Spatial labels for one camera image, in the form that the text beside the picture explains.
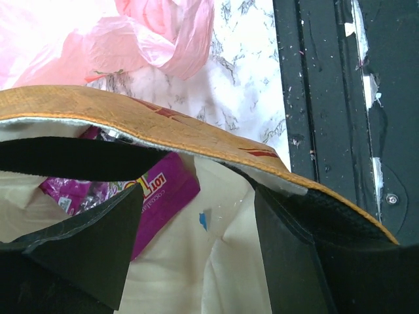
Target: red print on flap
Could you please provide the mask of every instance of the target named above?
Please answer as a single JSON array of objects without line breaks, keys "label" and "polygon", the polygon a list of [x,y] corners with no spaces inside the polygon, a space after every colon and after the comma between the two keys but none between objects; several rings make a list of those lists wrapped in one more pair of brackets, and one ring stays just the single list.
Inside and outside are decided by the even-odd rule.
[{"label": "red print on flap", "polygon": [[275,152],[267,149],[258,149],[258,148],[239,148],[240,150],[244,150],[250,155],[254,155],[256,157],[266,156],[266,157],[273,157],[279,158]]},{"label": "red print on flap", "polygon": [[189,116],[179,113],[177,111],[171,110],[171,109],[167,109],[167,108],[162,108],[156,105],[153,105],[151,103],[146,103],[145,101],[140,101],[138,99],[132,98],[130,97],[132,100],[137,101],[138,103],[142,104],[144,107],[147,107],[148,109],[154,111],[154,113],[160,115],[160,116],[165,116],[166,118],[169,118],[170,120],[175,120],[176,122],[182,123],[182,121],[179,121],[176,117],[181,116],[183,118],[190,118]]}]

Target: crumpled plastic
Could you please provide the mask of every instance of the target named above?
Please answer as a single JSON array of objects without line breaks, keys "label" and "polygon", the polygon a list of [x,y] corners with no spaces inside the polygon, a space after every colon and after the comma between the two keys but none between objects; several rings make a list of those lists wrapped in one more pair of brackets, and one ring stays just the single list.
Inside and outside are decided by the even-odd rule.
[{"label": "crumpled plastic", "polygon": [[207,61],[213,0],[0,0],[0,89],[92,82],[146,65],[187,79]]}]

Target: marble surface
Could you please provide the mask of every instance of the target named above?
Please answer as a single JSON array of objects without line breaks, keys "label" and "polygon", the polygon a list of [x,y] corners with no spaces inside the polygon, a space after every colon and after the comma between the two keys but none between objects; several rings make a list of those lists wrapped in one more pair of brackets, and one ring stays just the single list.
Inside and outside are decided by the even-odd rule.
[{"label": "marble surface", "polygon": [[144,99],[265,143],[290,168],[272,1],[215,0],[209,60],[188,80],[144,67],[89,86]]}]

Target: grocery bag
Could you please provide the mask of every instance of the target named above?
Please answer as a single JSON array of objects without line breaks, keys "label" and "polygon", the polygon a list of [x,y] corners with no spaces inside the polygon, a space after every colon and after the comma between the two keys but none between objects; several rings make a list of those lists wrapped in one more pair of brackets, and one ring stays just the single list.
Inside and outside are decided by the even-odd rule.
[{"label": "grocery bag", "polygon": [[[417,311],[419,246],[263,144],[80,86],[0,92],[0,138],[0,313]],[[131,263],[140,184],[74,217],[38,188],[135,180],[169,152],[200,192]]]}]

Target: black fabric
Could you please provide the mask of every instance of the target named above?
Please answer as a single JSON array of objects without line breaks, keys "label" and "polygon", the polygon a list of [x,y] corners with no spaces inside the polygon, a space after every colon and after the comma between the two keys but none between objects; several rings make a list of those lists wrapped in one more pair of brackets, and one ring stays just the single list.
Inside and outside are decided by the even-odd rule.
[{"label": "black fabric", "polygon": [[[168,152],[124,143],[38,137],[0,143],[0,170],[87,181],[131,181]],[[0,313],[118,309],[137,234],[140,185],[44,230],[0,243]]]},{"label": "black fabric", "polygon": [[273,314],[336,313],[312,235],[262,186],[255,216]]},{"label": "black fabric", "polygon": [[417,313],[419,245],[391,243],[319,191],[259,185],[255,214],[273,313]]},{"label": "black fabric", "polygon": [[0,171],[86,181],[131,181],[169,153],[130,144],[36,137],[0,142]]},{"label": "black fabric", "polygon": [[113,313],[142,204],[135,184],[89,211],[0,243],[0,313]]},{"label": "black fabric", "polygon": [[283,202],[296,219],[317,237],[390,240],[385,233],[336,198],[309,189],[304,196],[294,195]]}]

